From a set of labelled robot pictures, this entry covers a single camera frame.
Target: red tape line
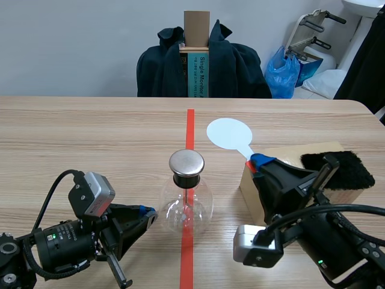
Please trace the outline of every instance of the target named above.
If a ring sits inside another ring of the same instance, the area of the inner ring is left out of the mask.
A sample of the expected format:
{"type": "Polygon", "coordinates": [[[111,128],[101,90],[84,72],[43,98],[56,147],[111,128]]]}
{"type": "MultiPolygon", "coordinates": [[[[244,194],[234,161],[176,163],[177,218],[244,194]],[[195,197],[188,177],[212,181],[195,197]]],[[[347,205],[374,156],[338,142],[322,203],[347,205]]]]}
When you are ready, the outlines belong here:
{"type": "MultiPolygon", "coordinates": [[[[194,149],[195,137],[195,111],[187,110],[186,126],[186,149],[194,149]]],[[[189,206],[194,206],[194,189],[187,192],[187,201],[189,206]]],[[[194,288],[194,212],[186,210],[183,206],[183,213],[187,216],[183,222],[188,222],[188,226],[183,226],[182,245],[180,248],[180,279],[179,289],[194,288]]]]}

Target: black fabric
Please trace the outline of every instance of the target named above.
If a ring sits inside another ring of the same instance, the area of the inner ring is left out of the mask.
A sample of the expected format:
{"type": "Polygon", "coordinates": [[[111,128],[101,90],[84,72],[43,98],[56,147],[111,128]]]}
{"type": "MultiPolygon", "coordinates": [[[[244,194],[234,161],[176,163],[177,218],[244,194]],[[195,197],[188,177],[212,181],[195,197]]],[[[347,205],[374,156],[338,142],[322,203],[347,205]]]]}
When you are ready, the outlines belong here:
{"type": "Polygon", "coordinates": [[[360,190],[375,184],[373,176],[366,170],[361,159],[351,151],[323,152],[321,154],[305,154],[301,162],[307,170],[320,170],[325,155],[332,155],[339,161],[339,169],[331,177],[325,188],[332,190],[360,190]]]}
{"type": "Polygon", "coordinates": [[[385,7],[381,9],[334,99],[363,103],[372,113],[385,105],[385,7]]]}
{"type": "Polygon", "coordinates": [[[179,43],[184,41],[181,27],[158,33],[159,46],[149,48],[138,61],[139,96],[186,97],[187,87],[179,57],[179,43]]]}
{"type": "MultiPolygon", "coordinates": [[[[257,52],[226,40],[231,30],[214,25],[209,39],[210,98],[272,98],[260,69],[257,52]]],[[[158,34],[159,46],[149,48],[137,67],[138,97],[187,97],[186,81],[179,56],[181,27],[158,34]]]]}

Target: black cable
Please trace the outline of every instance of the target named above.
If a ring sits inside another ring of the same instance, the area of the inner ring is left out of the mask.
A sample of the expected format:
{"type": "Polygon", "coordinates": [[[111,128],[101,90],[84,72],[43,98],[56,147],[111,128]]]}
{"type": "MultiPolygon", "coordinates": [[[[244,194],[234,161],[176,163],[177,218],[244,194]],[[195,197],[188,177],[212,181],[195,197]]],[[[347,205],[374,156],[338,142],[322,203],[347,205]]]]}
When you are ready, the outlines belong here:
{"type": "Polygon", "coordinates": [[[45,279],[59,280],[59,279],[67,278],[69,276],[75,275],[76,273],[79,273],[79,272],[87,269],[90,266],[90,262],[87,261],[83,266],[80,266],[80,267],[73,269],[71,271],[64,272],[64,273],[51,273],[51,272],[45,271],[43,268],[41,268],[37,264],[37,262],[34,258],[34,255],[32,254],[31,245],[29,243],[29,238],[26,238],[23,240],[23,251],[24,251],[25,258],[26,258],[28,264],[31,266],[32,270],[36,274],[38,274],[39,276],[41,276],[45,279]]]}
{"type": "Polygon", "coordinates": [[[368,234],[365,234],[364,232],[361,232],[360,230],[357,229],[356,226],[354,226],[352,223],[347,221],[346,219],[343,218],[338,218],[339,224],[341,224],[346,230],[350,231],[354,235],[360,237],[361,239],[364,239],[365,241],[375,243],[379,246],[385,247],[385,240],[370,236],[368,234]]]}
{"type": "Polygon", "coordinates": [[[38,214],[38,216],[37,216],[37,219],[36,219],[35,225],[34,225],[34,227],[33,227],[33,229],[32,229],[32,232],[33,232],[33,230],[36,230],[36,229],[39,227],[40,222],[41,222],[42,219],[43,219],[44,213],[45,213],[45,211],[46,211],[46,209],[47,209],[47,207],[48,207],[48,203],[49,203],[49,201],[50,201],[52,195],[54,194],[54,191],[56,190],[56,187],[57,187],[58,184],[61,182],[61,180],[62,180],[65,176],[67,176],[67,175],[69,175],[69,174],[73,174],[73,175],[75,176],[77,173],[79,173],[79,171],[77,171],[77,170],[66,170],[65,172],[61,173],[61,174],[56,178],[55,182],[52,184],[52,187],[51,187],[51,189],[49,190],[49,192],[48,192],[48,194],[47,194],[47,196],[46,196],[46,199],[45,199],[45,201],[44,201],[44,203],[43,203],[42,208],[40,209],[40,212],[39,212],[39,214],[38,214]]]}
{"type": "Polygon", "coordinates": [[[385,209],[372,207],[367,205],[353,205],[353,204],[336,204],[336,205],[321,205],[316,207],[308,207],[300,211],[296,211],[290,214],[283,216],[281,219],[276,220],[270,226],[268,226],[263,233],[264,235],[270,235],[275,230],[279,230],[282,227],[296,222],[298,219],[303,217],[322,214],[329,212],[358,212],[358,213],[368,213],[379,216],[385,216],[385,209]]]}

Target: wooden table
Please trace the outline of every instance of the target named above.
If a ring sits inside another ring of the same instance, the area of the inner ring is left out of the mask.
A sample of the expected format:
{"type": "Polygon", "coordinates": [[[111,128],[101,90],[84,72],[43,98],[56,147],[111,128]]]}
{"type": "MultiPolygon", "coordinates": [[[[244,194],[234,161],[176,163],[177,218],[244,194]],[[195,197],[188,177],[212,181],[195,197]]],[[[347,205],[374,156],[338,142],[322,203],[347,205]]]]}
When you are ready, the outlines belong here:
{"type": "MultiPolygon", "coordinates": [[[[105,175],[114,202],[158,206],[171,176],[168,159],[185,146],[186,110],[196,110],[196,150],[206,161],[203,176],[214,194],[208,231],[196,238],[194,288],[328,288],[316,265],[297,244],[273,269],[232,259],[238,225],[250,224],[238,188],[244,157],[214,146],[207,125],[233,117],[253,131],[251,147],[339,141],[358,154],[376,185],[358,204],[385,206],[385,129],[362,104],[352,101],[258,99],[0,98],[0,231],[28,233],[54,179],[66,169],[105,175]]],[[[42,227],[73,219],[67,200],[71,178],[60,184],[42,227]]],[[[361,229],[385,238],[385,221],[351,214],[361,229]]],[[[156,223],[121,261],[133,288],[179,288],[180,239],[156,223]]],[[[107,264],[36,288],[118,288],[107,264]]]]}

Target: cardboard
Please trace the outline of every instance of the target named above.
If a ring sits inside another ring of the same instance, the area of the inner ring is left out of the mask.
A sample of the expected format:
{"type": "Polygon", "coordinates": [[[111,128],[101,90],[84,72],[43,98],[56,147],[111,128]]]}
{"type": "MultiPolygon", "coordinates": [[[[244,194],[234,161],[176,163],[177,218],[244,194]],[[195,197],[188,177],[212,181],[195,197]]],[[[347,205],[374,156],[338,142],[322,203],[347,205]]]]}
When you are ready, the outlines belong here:
{"type": "MultiPolygon", "coordinates": [[[[303,168],[301,156],[304,154],[318,154],[321,152],[340,152],[345,149],[338,142],[304,144],[299,146],[286,146],[282,148],[271,148],[260,151],[269,157],[276,157],[279,160],[295,167],[303,168]]],[[[254,185],[252,173],[245,165],[241,183],[239,185],[246,206],[251,214],[255,225],[265,225],[265,213],[259,200],[259,193],[254,185]]],[[[358,198],[363,190],[325,190],[325,195],[332,204],[351,204],[358,198]]]]}
{"type": "Polygon", "coordinates": [[[207,47],[210,34],[210,11],[185,11],[185,43],[190,47],[207,47]]]}

